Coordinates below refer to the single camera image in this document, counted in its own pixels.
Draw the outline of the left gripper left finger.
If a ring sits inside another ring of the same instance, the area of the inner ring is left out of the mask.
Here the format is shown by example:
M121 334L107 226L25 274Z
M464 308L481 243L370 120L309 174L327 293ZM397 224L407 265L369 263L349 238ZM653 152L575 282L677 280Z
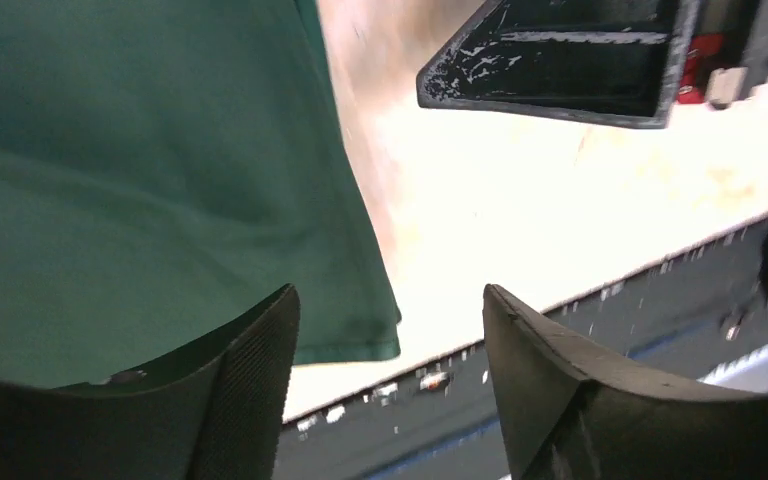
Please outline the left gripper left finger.
M296 350L286 285L101 384L0 380L0 479L268 479Z

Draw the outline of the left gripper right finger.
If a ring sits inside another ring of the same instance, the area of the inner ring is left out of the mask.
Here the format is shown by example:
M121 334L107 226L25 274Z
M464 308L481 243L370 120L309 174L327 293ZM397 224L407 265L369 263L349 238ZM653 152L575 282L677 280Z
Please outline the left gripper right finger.
M630 360L484 290L485 348L515 479L768 479L768 394Z

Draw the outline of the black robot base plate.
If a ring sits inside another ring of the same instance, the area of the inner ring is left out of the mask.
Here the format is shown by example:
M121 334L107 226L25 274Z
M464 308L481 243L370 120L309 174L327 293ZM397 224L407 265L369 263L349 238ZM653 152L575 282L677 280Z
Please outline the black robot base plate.
M289 422L278 479L768 479L768 214Z

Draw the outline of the dark green cloth napkin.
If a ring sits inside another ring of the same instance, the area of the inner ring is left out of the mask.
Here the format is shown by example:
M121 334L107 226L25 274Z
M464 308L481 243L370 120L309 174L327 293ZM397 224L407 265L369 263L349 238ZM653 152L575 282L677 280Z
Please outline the dark green cloth napkin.
M97 381L285 284L298 364L400 313L312 1L0 1L0 378Z

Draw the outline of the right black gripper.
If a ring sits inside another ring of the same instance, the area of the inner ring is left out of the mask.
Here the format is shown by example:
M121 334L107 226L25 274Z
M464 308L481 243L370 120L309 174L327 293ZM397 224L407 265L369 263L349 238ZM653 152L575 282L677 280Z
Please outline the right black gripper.
M420 69L416 93L429 109L662 129L677 90L724 110L767 82L768 1L494 0Z

